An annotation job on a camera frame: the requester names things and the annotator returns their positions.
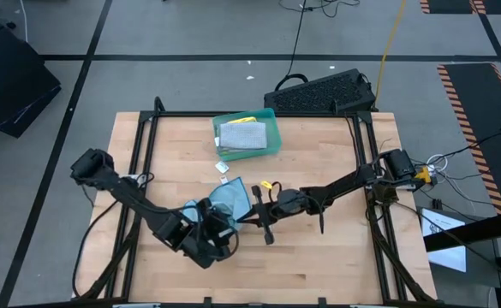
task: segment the green plastic bin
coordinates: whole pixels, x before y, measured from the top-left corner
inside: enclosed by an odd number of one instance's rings
[[[240,153],[221,153],[216,147],[216,152],[224,162],[236,159],[275,154],[281,149],[283,141],[281,140],[280,132],[278,132],[275,112],[271,108],[265,108],[262,110],[255,110],[255,111],[245,111],[229,115],[214,116],[214,118],[212,119],[214,136],[218,137],[220,124],[224,124],[227,123],[228,121],[233,121],[236,119],[241,119],[249,116],[253,116],[256,118],[257,121],[265,123],[265,130],[267,132],[267,148],[254,151],[244,151]]]

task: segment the small card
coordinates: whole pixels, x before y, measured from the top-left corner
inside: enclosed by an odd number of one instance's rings
[[[221,172],[221,173],[226,173],[227,170],[230,169],[230,167],[227,165],[227,163],[224,163],[224,162],[218,162],[216,163],[216,169]]]

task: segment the black metal frame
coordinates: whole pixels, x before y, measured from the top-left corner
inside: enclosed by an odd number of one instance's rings
[[[151,123],[150,132],[147,138],[147,148],[146,154],[144,158],[144,165],[142,173],[147,173],[151,168],[151,160],[153,147],[155,144],[155,137],[158,129],[158,120],[160,117],[212,117],[212,116],[220,116],[229,113],[235,113],[239,111],[166,111],[164,106],[162,105],[160,99],[155,99],[155,109],[152,111],[141,111],[140,118],[138,120],[138,127],[136,129],[136,135],[134,140],[134,148],[131,157],[131,162],[129,166],[129,173],[135,174],[138,169],[138,158],[140,157],[141,145],[143,142],[143,134],[144,128],[147,122]],[[351,120],[353,125],[352,129],[355,136],[355,156],[357,162],[359,164],[367,163],[366,153],[364,142],[362,138],[361,131],[361,122],[365,123],[367,130],[368,143],[370,145],[370,152],[372,154],[372,160],[379,155],[379,150],[376,144],[375,133],[373,130],[373,121],[370,112],[355,112],[355,113],[346,113],[343,115],[335,115],[327,112],[277,112],[276,117],[336,117],[336,118],[346,118]],[[374,168],[379,168],[379,164],[376,163]],[[142,188],[143,193],[146,191],[146,186]],[[370,188],[364,189],[365,197]],[[371,221],[377,220],[377,216],[375,213],[375,207],[373,204],[368,204],[368,209],[372,209],[368,211]],[[383,222],[385,227],[385,238],[388,241],[389,246],[395,253],[395,256],[398,257],[397,252],[397,241],[395,237],[395,231],[393,228],[393,222],[391,219],[391,213],[389,207],[382,207],[383,211]],[[42,305],[29,305],[29,306],[19,306],[20,307],[39,307],[39,308],[52,308],[52,307],[111,307],[112,305],[119,304],[129,304],[128,298],[130,295],[130,287],[132,283],[132,276],[134,274],[134,263],[136,250],[138,245],[138,237],[139,237],[139,229],[140,229],[140,216],[134,216],[134,221],[132,228],[137,228],[137,232],[135,233],[134,238],[130,239],[132,241],[131,247],[128,251],[128,259],[126,264],[125,275],[123,277],[122,282],[122,292],[120,297],[113,297],[114,286],[116,285],[116,274],[112,275],[106,285],[104,299],[77,299],[71,302],[64,303],[50,303],[50,304],[42,304]],[[126,205],[122,206],[121,214],[119,216],[119,223],[116,231],[116,239],[115,246],[113,249],[113,253],[117,253],[121,250],[121,245],[125,240],[126,227],[128,223],[128,207]],[[427,239],[426,237],[426,245],[429,243],[437,243],[435,239]],[[381,298],[383,301],[383,305],[387,306],[397,306],[397,307],[454,307],[454,308],[463,308],[465,306],[461,305],[447,305],[441,302],[423,302],[423,301],[408,301],[406,287],[403,283],[403,279],[401,278],[400,273],[393,270],[393,274],[395,277],[395,283],[397,288],[397,299],[392,299],[390,295],[389,282],[387,280],[387,271],[385,269],[385,260],[384,253],[380,249],[379,245],[373,241],[373,249],[374,256],[378,271],[378,279],[379,279],[379,287],[381,292]],[[213,304],[214,307],[251,307],[256,304]],[[209,308],[212,307],[212,298],[203,298],[202,304],[197,303],[161,303],[161,307],[172,307],[172,308],[182,308],[182,307],[202,307]],[[326,307],[351,307],[353,305],[328,305],[326,303],[325,298],[318,298],[318,304],[316,305],[282,305],[282,304],[259,304],[262,307],[286,307],[286,308],[326,308]]]

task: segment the white paper sheet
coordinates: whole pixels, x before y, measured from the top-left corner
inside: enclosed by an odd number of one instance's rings
[[[441,215],[432,210],[423,209],[421,214],[429,218],[432,222],[436,223],[444,230],[450,230],[451,228],[465,225],[465,222]],[[427,219],[422,217],[421,232],[423,233],[423,236],[427,236],[429,234],[435,234],[441,231],[438,230],[438,228],[431,224]],[[453,247],[436,252],[429,252],[428,255],[429,262],[431,263],[442,265],[453,270],[459,270],[461,272],[465,272],[467,270],[466,252],[465,247],[463,246]]]

